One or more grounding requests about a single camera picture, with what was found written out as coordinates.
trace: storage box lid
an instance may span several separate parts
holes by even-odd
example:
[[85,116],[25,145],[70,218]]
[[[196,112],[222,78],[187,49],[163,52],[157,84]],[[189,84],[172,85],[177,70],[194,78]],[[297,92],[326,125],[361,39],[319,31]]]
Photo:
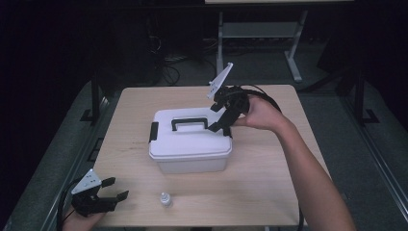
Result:
[[150,134],[153,159],[207,158],[231,152],[230,131],[214,133],[206,128],[218,121],[224,110],[209,108],[161,110],[154,116]]

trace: hand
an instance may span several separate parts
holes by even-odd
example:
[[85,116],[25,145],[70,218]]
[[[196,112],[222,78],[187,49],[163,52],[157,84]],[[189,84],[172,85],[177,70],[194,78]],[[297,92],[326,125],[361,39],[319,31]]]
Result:
[[92,214],[87,218],[73,212],[74,208],[71,206],[66,213],[63,231],[90,231],[92,227],[102,219],[106,213]]
[[248,113],[238,118],[234,123],[235,126],[247,126],[277,133],[289,122],[269,102],[258,96],[249,95],[249,104]]

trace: forearm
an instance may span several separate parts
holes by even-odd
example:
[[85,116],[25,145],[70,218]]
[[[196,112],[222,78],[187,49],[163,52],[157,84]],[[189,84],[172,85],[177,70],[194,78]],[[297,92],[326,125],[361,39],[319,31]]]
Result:
[[280,140],[302,212],[313,230],[355,230],[352,218],[330,177],[288,120]]

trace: black cable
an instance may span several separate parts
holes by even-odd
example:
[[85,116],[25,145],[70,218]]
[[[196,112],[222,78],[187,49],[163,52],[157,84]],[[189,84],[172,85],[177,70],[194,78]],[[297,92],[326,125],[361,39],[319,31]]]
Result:
[[305,222],[305,218],[304,218],[302,210],[300,209],[300,206],[299,206],[299,225],[297,225],[297,231],[303,230],[304,222]]
[[259,88],[258,86],[255,86],[255,85],[241,85],[240,87],[242,87],[242,86],[250,86],[250,87],[252,87],[252,88],[255,88],[255,89],[257,89],[257,90],[260,90],[262,93],[264,93],[264,94],[267,94],[266,92],[264,92],[264,90],[262,90],[261,88]]
[[280,109],[279,105],[276,103],[276,101],[270,97],[269,95],[267,95],[262,89],[256,87],[256,86],[252,86],[255,87],[256,89],[260,90],[256,91],[256,90],[245,90],[245,89],[241,89],[241,86],[239,86],[240,90],[236,90],[236,91],[232,91],[232,92],[228,92],[225,95],[223,95],[223,97],[229,97],[233,94],[240,94],[240,93],[245,93],[246,95],[256,95],[259,96],[263,99],[265,99],[267,102],[269,102],[276,110],[278,110],[279,112],[282,113],[282,110]]
[[[172,66],[169,66],[169,65],[165,65],[164,68],[166,69],[166,73],[164,73],[165,72],[165,70],[164,70],[163,78],[168,83],[168,86],[169,87],[176,86],[176,84],[180,80],[180,72],[176,68],[174,68]],[[172,70],[174,70],[176,72],[177,75],[176,75],[175,79],[173,79],[173,77],[171,76],[171,73],[168,71],[169,69],[172,69]]]
[[208,61],[208,60],[206,60],[204,58],[202,58],[201,60],[204,61],[205,63],[209,64],[213,68],[213,71],[214,71],[213,80],[214,80],[217,77],[217,68],[216,68],[216,66],[213,63],[211,63],[210,61]]
[[64,219],[63,219],[63,223],[69,218],[69,216],[71,216],[73,213],[75,212],[75,210],[72,210],[71,213],[69,213]]
[[63,230],[63,225],[64,225],[63,212],[64,212],[64,205],[65,205],[66,196],[68,195],[68,191],[74,184],[77,184],[78,182],[80,182],[82,178],[83,177],[73,180],[71,183],[69,183],[69,185],[61,193],[60,202],[57,208],[57,230],[58,231]]

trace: white plastic box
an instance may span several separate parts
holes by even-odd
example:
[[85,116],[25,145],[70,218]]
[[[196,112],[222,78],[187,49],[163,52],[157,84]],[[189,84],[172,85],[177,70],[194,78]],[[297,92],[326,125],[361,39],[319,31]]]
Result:
[[209,108],[157,112],[150,131],[150,157],[163,173],[225,170],[232,150],[231,133],[206,129],[223,112]]

